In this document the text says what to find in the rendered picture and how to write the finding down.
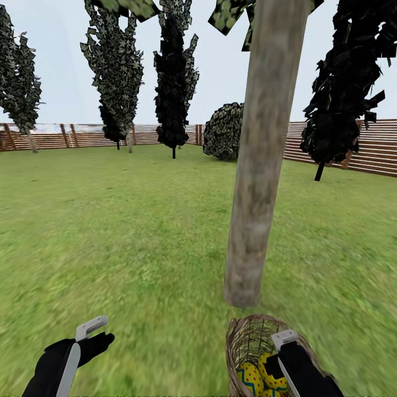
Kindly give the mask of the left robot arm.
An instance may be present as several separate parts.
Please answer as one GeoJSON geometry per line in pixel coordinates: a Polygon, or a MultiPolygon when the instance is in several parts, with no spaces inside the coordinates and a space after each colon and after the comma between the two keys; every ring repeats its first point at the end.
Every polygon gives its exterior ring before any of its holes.
{"type": "Polygon", "coordinates": [[[68,397],[77,368],[106,351],[114,341],[115,336],[105,332],[93,338],[89,335],[108,322],[106,315],[98,316],[77,327],[75,339],[63,339],[45,348],[22,397],[68,397]]]}

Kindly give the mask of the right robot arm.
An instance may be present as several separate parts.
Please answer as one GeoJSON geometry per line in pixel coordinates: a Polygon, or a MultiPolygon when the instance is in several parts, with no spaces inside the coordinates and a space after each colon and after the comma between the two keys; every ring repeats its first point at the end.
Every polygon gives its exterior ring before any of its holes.
{"type": "Polygon", "coordinates": [[[295,397],[344,397],[335,381],[328,375],[324,378],[313,365],[297,338],[291,329],[270,334],[276,353],[266,359],[266,373],[275,380],[285,377],[295,397]]]}

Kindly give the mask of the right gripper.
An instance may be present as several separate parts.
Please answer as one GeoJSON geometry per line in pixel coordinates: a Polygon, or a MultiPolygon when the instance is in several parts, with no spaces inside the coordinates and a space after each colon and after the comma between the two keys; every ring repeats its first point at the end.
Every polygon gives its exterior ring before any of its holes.
{"type": "Polygon", "coordinates": [[[273,356],[268,357],[266,359],[266,363],[264,363],[266,373],[268,375],[273,375],[275,380],[283,378],[285,376],[278,362],[278,356],[280,354],[281,351],[279,353],[274,353],[273,356]]]}

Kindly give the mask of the wicker basket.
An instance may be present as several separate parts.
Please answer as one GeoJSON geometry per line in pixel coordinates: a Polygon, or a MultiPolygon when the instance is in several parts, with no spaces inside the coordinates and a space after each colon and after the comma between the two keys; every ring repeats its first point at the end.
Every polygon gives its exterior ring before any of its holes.
{"type": "MultiPolygon", "coordinates": [[[[278,334],[280,332],[280,328],[282,330],[293,330],[289,324],[284,322],[283,320],[276,319],[271,315],[266,315],[263,313],[255,314],[240,318],[236,320],[236,318],[232,318],[227,325],[227,330],[225,333],[226,336],[226,360],[229,372],[229,389],[230,389],[230,397],[255,397],[254,394],[248,389],[246,385],[244,385],[240,379],[238,378],[237,371],[240,365],[243,363],[251,363],[258,369],[259,360],[256,358],[252,358],[250,354],[252,352],[251,342],[258,343],[257,345],[257,353],[270,353],[268,350],[268,346],[263,344],[267,343],[267,339],[264,338],[264,335],[267,332],[266,322],[275,326],[275,329],[270,329],[271,333],[278,334]],[[260,326],[258,326],[260,324],[260,326]],[[258,326],[254,328],[254,326],[258,326]],[[229,334],[229,329],[234,327],[233,331],[229,334]],[[258,337],[252,335],[257,335],[258,337]]],[[[331,373],[327,371],[323,371],[322,367],[313,352],[312,348],[308,341],[298,332],[297,344],[304,347],[306,352],[308,353],[312,363],[318,371],[325,378],[326,375],[330,376],[337,385],[339,385],[338,379],[331,373]]],[[[292,391],[292,388],[289,386],[286,393],[284,393],[285,397],[295,397],[295,393],[292,391]]]]}

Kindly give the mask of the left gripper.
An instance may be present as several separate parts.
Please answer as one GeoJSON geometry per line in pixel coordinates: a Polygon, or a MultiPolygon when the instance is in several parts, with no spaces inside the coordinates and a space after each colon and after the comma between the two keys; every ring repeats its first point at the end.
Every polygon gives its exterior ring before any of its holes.
{"type": "Polygon", "coordinates": [[[87,347],[87,355],[80,366],[87,364],[94,357],[106,351],[108,349],[108,345],[111,344],[114,339],[115,336],[113,334],[105,335],[105,332],[102,332],[93,338],[80,340],[79,342],[85,343],[87,347]]]}

